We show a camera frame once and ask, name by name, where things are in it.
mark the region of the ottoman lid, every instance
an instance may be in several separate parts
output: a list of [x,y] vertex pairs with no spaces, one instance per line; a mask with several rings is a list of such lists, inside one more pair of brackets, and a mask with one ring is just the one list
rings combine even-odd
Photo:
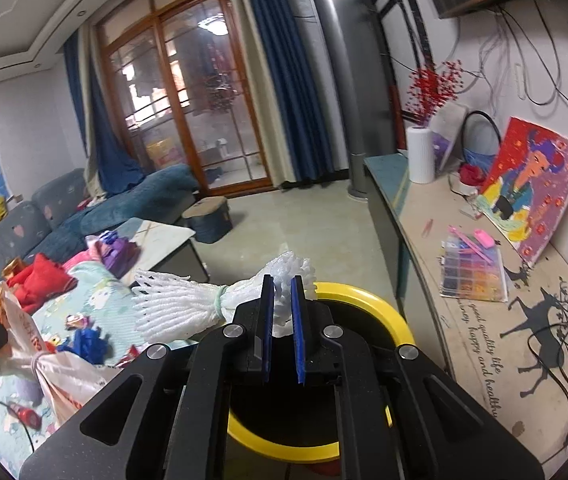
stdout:
[[184,211],[184,213],[182,213],[182,218],[206,216],[217,211],[227,201],[228,200],[225,196],[207,196]]

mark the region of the sofa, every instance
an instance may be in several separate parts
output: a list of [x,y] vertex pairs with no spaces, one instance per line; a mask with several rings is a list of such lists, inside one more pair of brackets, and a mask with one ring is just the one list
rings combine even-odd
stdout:
[[195,202],[197,188],[190,168],[177,164],[150,174],[131,190],[77,211],[88,197],[84,171],[64,174],[0,221],[0,280],[4,267],[18,256],[31,263],[35,254],[44,253],[55,262],[65,262],[85,250],[85,236],[115,228],[132,217],[174,224]]

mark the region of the pink pen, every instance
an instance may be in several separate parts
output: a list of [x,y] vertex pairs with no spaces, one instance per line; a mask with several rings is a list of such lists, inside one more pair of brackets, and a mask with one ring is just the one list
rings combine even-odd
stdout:
[[477,244],[475,244],[474,242],[471,241],[471,239],[466,236],[464,233],[461,233],[458,229],[456,229],[455,227],[453,227],[452,225],[448,226],[448,232],[453,233],[457,236],[459,236],[459,238],[466,244],[468,245],[475,254],[477,254],[481,259],[483,259],[485,262],[492,264],[493,260],[491,260],[488,256],[486,256],[486,254],[484,254],[482,252],[482,250],[477,246]]

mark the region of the silver screw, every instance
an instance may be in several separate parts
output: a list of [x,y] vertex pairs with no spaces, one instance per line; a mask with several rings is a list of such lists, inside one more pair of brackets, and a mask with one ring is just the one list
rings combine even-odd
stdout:
[[420,351],[413,345],[402,345],[399,352],[402,359],[408,359],[409,361],[412,361],[420,354]]
[[241,325],[227,325],[222,330],[226,337],[240,337],[244,333]]
[[149,359],[161,359],[166,355],[166,346],[160,344],[149,346],[146,355]]
[[344,329],[341,326],[337,325],[325,326],[324,335],[330,339],[337,339],[344,335]]

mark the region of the mint green rubber band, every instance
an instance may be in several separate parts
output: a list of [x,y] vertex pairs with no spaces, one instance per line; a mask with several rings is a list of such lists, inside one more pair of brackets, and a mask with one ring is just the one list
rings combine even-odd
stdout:
[[225,320],[224,314],[222,314],[222,294],[224,294],[227,289],[228,285],[222,285],[218,290],[218,294],[215,297],[215,302],[213,303],[213,305],[215,306],[215,312],[216,314],[218,314],[219,319],[221,319],[222,321]]

